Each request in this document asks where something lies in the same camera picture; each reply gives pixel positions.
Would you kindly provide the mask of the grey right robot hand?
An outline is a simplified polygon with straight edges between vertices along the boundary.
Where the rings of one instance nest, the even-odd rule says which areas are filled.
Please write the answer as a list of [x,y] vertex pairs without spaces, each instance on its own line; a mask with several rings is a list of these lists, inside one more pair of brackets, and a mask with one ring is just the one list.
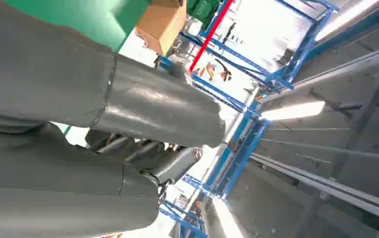
[[71,145],[58,123],[216,147],[213,98],[79,31],[0,0],[0,238],[93,238],[151,225],[161,182],[120,157]]

